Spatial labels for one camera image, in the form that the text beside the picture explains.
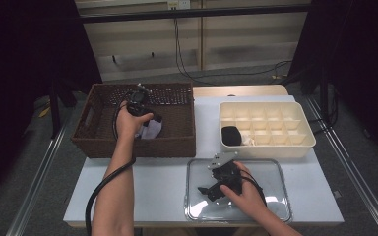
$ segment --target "transparent plastic container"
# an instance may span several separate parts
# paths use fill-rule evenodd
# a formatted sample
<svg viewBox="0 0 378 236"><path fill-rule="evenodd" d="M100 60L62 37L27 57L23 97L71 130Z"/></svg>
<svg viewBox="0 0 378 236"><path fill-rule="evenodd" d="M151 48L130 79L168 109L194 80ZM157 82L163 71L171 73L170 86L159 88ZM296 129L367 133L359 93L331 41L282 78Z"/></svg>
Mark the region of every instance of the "transparent plastic container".
<svg viewBox="0 0 378 236"><path fill-rule="evenodd" d="M303 157L316 144L297 102L223 102L220 127L226 126L238 129L243 144L227 146L220 137L222 151L240 157Z"/></svg>
<svg viewBox="0 0 378 236"><path fill-rule="evenodd" d="M284 185L284 176L279 164L271 159L239 159L263 188L268 209L284 222L291 220L290 205ZM202 195L198 187L210 188L217 180L211 177L208 169L210 159L192 159L187 167L185 196L186 216L195 221L216 221L227 223L251 222L229 198L224 197L212 202Z"/></svg>

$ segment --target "human hand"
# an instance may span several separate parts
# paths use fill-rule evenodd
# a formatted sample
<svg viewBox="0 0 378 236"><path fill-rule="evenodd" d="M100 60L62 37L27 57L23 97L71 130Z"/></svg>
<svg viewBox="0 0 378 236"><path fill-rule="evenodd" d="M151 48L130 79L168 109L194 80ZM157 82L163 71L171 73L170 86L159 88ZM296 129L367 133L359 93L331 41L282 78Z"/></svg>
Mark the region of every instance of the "human hand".
<svg viewBox="0 0 378 236"><path fill-rule="evenodd" d="M250 174L250 170L245 167L241 162L234 161L234 164L237 165L238 169L241 172L241 176L250 178L247 174ZM222 192L229 197L245 214L249 215L252 218L260 215L260 212L267 210L265 203L260 197L259 192L256 187L247 180L242 180L242 193L237 195L226 185L221 185L220 189Z"/></svg>
<svg viewBox="0 0 378 236"><path fill-rule="evenodd" d="M150 121L154 114L148 113L143 116L133 116L127 110L127 102L121 103L121 109L119 110L116 118L116 131L119 138L133 138L137 134L144 122Z"/></svg>

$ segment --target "cream plastic box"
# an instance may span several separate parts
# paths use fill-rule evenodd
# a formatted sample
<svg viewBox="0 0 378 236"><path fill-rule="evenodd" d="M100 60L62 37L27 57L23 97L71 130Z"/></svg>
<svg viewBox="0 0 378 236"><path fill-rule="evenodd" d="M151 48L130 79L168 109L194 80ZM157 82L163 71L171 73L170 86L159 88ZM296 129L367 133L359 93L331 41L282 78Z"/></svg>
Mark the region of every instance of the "cream plastic box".
<svg viewBox="0 0 378 236"><path fill-rule="evenodd" d="M220 128L235 126L242 137L237 151L240 157L303 157L315 146L315 137L302 107L297 102L223 102L220 104Z"/></svg>

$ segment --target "wicker basket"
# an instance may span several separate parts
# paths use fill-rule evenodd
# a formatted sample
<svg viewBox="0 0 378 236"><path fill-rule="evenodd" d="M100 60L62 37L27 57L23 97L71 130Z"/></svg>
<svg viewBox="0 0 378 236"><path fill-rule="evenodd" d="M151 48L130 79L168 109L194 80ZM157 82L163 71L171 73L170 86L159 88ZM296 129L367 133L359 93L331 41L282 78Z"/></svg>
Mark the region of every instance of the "wicker basket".
<svg viewBox="0 0 378 236"><path fill-rule="evenodd" d="M191 83L144 84L150 89L147 107L162 116L162 129L155 139L136 140L137 157L194 157L195 115ZM90 158L112 157L116 141L112 118L117 103L133 85L93 85L72 142Z"/></svg>

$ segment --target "human arm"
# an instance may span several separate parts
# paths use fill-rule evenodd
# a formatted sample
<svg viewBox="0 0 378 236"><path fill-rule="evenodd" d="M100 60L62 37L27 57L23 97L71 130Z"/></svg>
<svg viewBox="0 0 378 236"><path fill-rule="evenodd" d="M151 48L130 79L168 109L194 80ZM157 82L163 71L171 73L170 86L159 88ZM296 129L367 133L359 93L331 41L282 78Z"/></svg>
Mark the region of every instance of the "human arm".
<svg viewBox="0 0 378 236"><path fill-rule="evenodd" d="M152 119L153 114L134 117L121 104L116 120L118 140L104 178L132 159L134 136L141 125ZM134 180L132 168L110 181L98 194L95 207L92 235L134 234Z"/></svg>
<svg viewBox="0 0 378 236"><path fill-rule="evenodd" d="M247 173L250 173L247 167L241 162L234 161L238 169L241 170L241 175L250 178ZM253 218L272 236L290 236L300 235L293 228L282 222L275 216L264 204L256 187L249 181L242 181L242 194L237 195L226 185L221 185L220 189L228 196L245 214Z"/></svg>

